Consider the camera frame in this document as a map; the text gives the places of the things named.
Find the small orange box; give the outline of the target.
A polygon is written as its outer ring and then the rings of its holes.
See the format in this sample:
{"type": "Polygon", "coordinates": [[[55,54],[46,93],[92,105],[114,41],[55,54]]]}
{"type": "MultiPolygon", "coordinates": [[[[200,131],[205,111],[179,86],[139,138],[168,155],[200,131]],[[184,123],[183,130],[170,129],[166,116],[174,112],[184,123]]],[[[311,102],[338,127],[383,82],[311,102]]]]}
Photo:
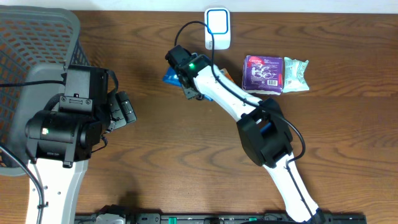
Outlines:
{"type": "Polygon", "coordinates": [[[232,81],[232,82],[234,83],[234,80],[233,80],[233,78],[231,77],[231,75],[229,74],[229,72],[227,71],[227,69],[222,68],[222,69],[220,70],[220,72],[221,72],[228,80],[230,80],[230,81],[232,81]]]}

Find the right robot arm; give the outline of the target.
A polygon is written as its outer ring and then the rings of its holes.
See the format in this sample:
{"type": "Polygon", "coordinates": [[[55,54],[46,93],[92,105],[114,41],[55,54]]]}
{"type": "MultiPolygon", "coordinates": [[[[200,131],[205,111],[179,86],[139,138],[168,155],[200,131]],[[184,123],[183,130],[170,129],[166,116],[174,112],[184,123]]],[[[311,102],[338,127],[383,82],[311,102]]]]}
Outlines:
{"type": "Polygon", "coordinates": [[[325,216],[311,198],[295,165],[301,155],[293,153],[293,134],[302,149],[305,141],[272,98],[261,100],[226,78],[213,58],[192,54],[176,45],[165,56],[188,99],[208,96],[235,121],[246,155],[265,168],[285,203],[288,216],[299,223],[324,223],[325,216]]]}

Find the green tissue wipes pack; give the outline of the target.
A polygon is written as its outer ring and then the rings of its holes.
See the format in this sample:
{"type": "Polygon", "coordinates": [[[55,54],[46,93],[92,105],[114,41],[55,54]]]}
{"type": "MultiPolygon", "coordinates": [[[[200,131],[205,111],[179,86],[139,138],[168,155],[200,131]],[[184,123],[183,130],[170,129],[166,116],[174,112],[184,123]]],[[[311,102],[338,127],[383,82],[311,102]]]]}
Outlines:
{"type": "Polygon", "coordinates": [[[284,86],[283,93],[309,91],[310,88],[305,80],[304,73],[309,61],[299,61],[284,57],[284,86]]]}

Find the blue Oreo cookie pack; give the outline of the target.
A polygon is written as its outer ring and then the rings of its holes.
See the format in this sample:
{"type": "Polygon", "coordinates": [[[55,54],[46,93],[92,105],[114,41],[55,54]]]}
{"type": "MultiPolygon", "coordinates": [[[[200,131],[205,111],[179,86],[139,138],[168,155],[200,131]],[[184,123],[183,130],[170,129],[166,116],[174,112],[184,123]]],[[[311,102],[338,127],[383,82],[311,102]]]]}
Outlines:
{"type": "MultiPolygon", "coordinates": [[[[182,86],[178,80],[178,74],[188,75],[197,73],[199,75],[201,70],[207,66],[210,66],[212,63],[211,58],[208,56],[191,53],[180,45],[174,47],[172,50],[169,50],[165,55],[165,59],[170,67],[162,78],[162,81],[180,88],[182,88],[182,86]]],[[[208,96],[204,95],[204,97],[207,100],[211,100],[208,96]]]]}

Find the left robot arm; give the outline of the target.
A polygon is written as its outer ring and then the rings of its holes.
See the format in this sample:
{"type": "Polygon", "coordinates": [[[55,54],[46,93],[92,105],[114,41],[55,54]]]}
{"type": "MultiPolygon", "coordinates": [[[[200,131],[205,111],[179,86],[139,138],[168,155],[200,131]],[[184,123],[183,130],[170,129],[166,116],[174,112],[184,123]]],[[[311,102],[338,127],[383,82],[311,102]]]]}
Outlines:
{"type": "Polygon", "coordinates": [[[136,114],[126,92],[97,98],[57,94],[25,126],[28,168],[34,179],[26,223],[37,208],[39,223],[73,223],[80,186],[88,162],[106,135],[135,122],[136,114]]]}

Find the pink purple liners pack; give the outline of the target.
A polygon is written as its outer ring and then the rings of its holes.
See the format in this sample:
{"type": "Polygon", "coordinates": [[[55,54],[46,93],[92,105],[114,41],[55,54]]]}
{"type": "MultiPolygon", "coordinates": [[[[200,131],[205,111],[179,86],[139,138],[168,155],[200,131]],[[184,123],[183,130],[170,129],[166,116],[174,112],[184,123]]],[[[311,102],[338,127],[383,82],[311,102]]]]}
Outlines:
{"type": "Polygon", "coordinates": [[[242,88],[248,93],[280,95],[282,93],[283,59],[247,55],[243,63],[242,88]]]}

